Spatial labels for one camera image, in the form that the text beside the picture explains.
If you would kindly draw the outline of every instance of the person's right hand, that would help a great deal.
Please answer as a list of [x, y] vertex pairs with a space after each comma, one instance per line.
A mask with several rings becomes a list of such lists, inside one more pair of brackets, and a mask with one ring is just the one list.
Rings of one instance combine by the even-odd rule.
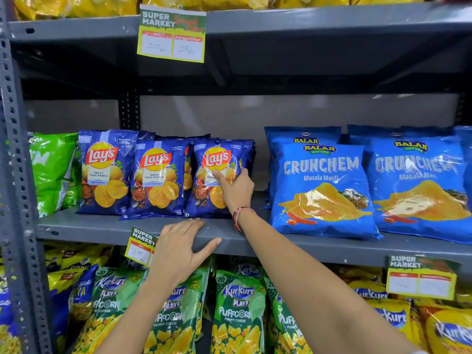
[[230, 184], [225, 176], [217, 170], [213, 172], [213, 176], [221, 184], [223, 196], [231, 214], [233, 214], [237, 208], [251, 207], [254, 183], [249, 177], [246, 168], [241, 169], [241, 173], [233, 184]]

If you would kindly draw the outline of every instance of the person's left arm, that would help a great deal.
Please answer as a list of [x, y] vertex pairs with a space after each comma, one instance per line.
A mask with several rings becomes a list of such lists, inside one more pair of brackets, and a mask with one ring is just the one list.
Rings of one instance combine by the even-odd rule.
[[167, 298], [221, 242], [221, 238], [215, 238], [203, 250], [193, 253], [193, 238], [203, 225], [196, 219], [162, 229], [147, 279], [95, 354], [143, 354], [146, 339]]

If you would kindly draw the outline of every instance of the person's left hand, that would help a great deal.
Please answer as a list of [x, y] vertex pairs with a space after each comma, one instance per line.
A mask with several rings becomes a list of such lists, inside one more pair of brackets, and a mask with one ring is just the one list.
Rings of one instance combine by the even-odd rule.
[[203, 250], [193, 253], [193, 239], [204, 224], [195, 219], [164, 226], [146, 282], [164, 286], [169, 294], [184, 282], [221, 243], [221, 238], [214, 238]]

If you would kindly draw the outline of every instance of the forearm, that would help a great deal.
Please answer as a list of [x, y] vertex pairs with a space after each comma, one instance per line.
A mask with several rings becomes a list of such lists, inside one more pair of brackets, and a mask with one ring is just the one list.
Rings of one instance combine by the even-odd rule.
[[239, 224], [314, 353], [414, 351], [334, 273], [256, 214], [243, 211]]
[[95, 354], [143, 354], [146, 339], [169, 293], [145, 281]]

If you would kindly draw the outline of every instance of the red bracelet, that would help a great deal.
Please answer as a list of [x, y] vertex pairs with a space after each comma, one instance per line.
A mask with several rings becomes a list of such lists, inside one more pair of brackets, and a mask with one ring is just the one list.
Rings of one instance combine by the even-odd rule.
[[244, 210], [250, 210], [252, 211], [253, 213], [256, 213], [256, 211], [254, 211], [252, 208], [250, 207], [247, 207], [247, 206], [243, 206], [243, 207], [238, 207], [236, 209], [236, 211], [233, 213], [233, 224], [235, 226], [235, 230], [237, 232], [242, 232], [241, 229], [239, 228], [239, 226], [237, 225], [237, 219], [239, 218], [239, 214], [241, 212], [243, 212]]

